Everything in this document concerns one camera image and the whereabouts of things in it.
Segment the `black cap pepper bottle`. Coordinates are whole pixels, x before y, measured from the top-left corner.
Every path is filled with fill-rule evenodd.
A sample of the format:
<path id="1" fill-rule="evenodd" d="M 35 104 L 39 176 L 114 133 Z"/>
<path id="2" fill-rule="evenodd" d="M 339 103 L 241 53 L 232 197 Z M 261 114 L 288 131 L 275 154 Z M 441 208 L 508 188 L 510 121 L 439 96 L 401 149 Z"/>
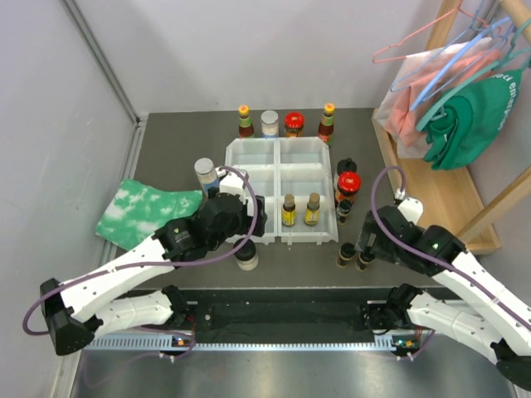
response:
<path id="1" fill-rule="evenodd" d="M 344 243 L 339 248 L 339 254 L 336 259 L 337 266 L 345 268 L 348 266 L 349 262 L 356 255 L 355 245 L 352 243 Z"/>
<path id="2" fill-rule="evenodd" d="M 360 252 L 355 261 L 356 268 L 359 271 L 365 271 L 369 265 L 374 261 L 374 255 L 370 252 Z"/>

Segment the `yellow label brown bottle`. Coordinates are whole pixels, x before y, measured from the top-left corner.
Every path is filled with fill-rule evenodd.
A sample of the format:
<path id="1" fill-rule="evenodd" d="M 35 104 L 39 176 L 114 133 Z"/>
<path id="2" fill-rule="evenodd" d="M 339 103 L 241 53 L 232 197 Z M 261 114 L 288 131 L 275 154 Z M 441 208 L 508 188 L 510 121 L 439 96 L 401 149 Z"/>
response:
<path id="1" fill-rule="evenodd" d="M 319 222 L 320 195 L 312 192 L 306 205 L 304 223 L 308 226 L 315 226 Z"/>
<path id="2" fill-rule="evenodd" d="M 284 197 L 281 212 L 282 224 L 286 227 L 292 227 L 296 223 L 296 203 L 295 196 L 288 193 Z"/>

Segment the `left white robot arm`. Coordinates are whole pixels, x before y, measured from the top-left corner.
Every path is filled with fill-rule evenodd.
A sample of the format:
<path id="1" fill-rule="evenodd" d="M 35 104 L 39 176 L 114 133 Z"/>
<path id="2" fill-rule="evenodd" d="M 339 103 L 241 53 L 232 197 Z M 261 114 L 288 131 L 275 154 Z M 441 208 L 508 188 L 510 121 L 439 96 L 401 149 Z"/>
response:
<path id="1" fill-rule="evenodd" d="M 192 215 L 172 219 L 132 250 L 76 280 L 49 279 L 41 287 L 41 311 L 55 352 L 66 356 L 96 338 L 125 329 L 182 327 L 188 303 L 178 287 L 169 285 L 132 296 L 138 285 L 202 260 L 234 235 L 261 237 L 267 222 L 266 201 L 258 196 L 217 193 Z"/>

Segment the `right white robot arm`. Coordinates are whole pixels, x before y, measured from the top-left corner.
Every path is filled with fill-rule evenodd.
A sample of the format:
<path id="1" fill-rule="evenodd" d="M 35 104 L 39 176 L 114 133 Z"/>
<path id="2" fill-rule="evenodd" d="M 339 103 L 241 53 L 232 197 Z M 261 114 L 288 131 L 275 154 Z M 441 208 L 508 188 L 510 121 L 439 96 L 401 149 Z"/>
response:
<path id="1" fill-rule="evenodd" d="M 510 382 L 530 388 L 530 307 L 494 278 L 442 226 L 424 229 L 396 206 L 365 216 L 356 248 L 364 260 L 382 260 L 423 274 L 462 299 L 460 311 L 428 292 L 401 284 L 379 309 L 365 310 L 369 328 L 422 327 L 475 350 Z"/>

